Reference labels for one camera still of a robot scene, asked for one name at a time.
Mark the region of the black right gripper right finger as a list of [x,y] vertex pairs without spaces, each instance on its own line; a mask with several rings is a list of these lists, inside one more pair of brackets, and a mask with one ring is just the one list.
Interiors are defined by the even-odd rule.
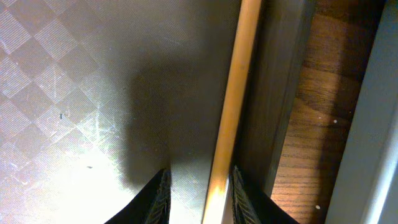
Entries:
[[234,224],[299,224],[237,166],[231,170],[230,178]]

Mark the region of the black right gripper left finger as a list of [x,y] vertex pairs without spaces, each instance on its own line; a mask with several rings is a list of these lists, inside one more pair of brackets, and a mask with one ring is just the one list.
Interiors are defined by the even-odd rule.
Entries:
[[169,224],[171,173],[161,169],[144,188],[106,224]]

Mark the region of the wooden chopstick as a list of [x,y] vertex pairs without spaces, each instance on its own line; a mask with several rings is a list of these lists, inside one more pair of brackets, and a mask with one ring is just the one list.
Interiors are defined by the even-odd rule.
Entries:
[[241,1],[202,224],[221,223],[223,219],[228,193],[229,168],[261,6],[261,0]]

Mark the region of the grey dishwasher rack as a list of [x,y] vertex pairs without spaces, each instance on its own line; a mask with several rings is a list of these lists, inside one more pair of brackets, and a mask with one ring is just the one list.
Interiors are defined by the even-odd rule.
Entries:
[[387,1],[326,223],[397,223],[397,1]]

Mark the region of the dark brown serving tray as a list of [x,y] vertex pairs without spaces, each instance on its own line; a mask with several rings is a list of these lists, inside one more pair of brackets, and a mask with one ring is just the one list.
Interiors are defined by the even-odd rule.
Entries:
[[209,183],[240,1],[2,1],[1,222],[105,223],[162,168],[170,223]]

